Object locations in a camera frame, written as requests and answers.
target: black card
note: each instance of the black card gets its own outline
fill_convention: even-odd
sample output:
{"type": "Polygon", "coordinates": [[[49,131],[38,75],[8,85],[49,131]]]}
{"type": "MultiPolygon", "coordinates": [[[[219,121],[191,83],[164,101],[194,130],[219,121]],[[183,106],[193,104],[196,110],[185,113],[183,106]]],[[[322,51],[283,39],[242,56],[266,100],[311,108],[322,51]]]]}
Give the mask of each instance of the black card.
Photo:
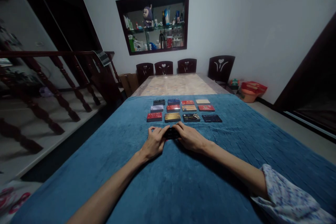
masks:
{"type": "Polygon", "coordinates": [[[194,121],[201,121],[198,114],[184,114],[183,120],[185,123],[187,122],[194,122],[194,121]]]}
{"type": "Polygon", "coordinates": [[[221,123],[221,122],[223,122],[220,118],[219,118],[219,116],[218,115],[202,115],[202,117],[203,117],[203,119],[204,119],[204,121],[206,122],[206,123],[221,123]]]}
{"type": "Polygon", "coordinates": [[[166,101],[165,100],[155,100],[153,101],[153,106],[155,105],[166,105],[166,101]]]}
{"type": "Polygon", "coordinates": [[[179,132],[174,129],[174,128],[169,128],[167,129],[166,133],[163,135],[163,137],[168,140],[168,139],[177,139],[180,138],[179,132]]]}

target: blue blanket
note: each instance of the blue blanket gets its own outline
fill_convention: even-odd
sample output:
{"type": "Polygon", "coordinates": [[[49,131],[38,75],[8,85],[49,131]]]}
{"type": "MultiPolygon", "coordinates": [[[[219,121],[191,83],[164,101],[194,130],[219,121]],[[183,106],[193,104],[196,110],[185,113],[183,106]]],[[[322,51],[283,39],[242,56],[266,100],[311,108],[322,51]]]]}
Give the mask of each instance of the blue blanket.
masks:
{"type": "MultiPolygon", "coordinates": [[[[267,163],[336,216],[336,167],[230,94],[128,98],[46,181],[13,223],[64,223],[147,139],[153,100],[209,99],[223,123],[190,122],[219,146],[260,167],[267,163]]],[[[215,162],[186,151],[177,140],[141,169],[107,223],[262,223],[246,187],[215,162]]]]}

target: toy figure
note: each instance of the toy figure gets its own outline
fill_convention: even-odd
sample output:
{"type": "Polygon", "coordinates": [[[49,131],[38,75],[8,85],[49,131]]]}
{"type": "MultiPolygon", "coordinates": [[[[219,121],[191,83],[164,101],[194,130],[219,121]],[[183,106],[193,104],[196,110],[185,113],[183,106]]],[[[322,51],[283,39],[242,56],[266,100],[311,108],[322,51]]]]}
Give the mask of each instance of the toy figure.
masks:
{"type": "Polygon", "coordinates": [[[144,18],[144,25],[146,27],[152,26],[152,20],[153,20],[153,13],[152,13],[152,5],[150,7],[145,7],[143,10],[143,18],[144,18]]]}

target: hand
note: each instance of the hand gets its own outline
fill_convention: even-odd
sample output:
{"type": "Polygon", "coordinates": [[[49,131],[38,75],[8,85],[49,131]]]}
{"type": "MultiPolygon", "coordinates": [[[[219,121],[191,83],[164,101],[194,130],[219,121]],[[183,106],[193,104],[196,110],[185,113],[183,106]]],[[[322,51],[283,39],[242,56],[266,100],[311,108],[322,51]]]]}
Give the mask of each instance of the hand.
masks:
{"type": "Polygon", "coordinates": [[[167,125],[164,128],[152,126],[148,129],[147,141],[144,143],[143,147],[140,150],[140,153],[144,156],[146,160],[150,160],[156,157],[163,151],[163,145],[166,141],[166,139],[163,138],[163,135],[165,134],[167,129],[169,129],[169,127],[170,125],[167,125]]]}
{"type": "Polygon", "coordinates": [[[210,142],[197,130],[185,126],[182,122],[178,122],[177,124],[173,125],[173,128],[175,128],[180,133],[181,138],[178,138],[178,140],[188,150],[203,153],[205,147],[210,142]]]}

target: sleeve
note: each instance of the sleeve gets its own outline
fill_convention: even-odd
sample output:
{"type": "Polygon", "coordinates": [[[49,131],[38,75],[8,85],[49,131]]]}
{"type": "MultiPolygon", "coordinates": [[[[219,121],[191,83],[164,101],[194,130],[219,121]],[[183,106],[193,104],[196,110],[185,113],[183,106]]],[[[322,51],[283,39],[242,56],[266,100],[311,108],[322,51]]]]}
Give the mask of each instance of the sleeve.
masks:
{"type": "Polygon", "coordinates": [[[251,196],[277,223],[336,223],[307,192],[289,182],[268,164],[261,167],[270,201],[251,196]]]}

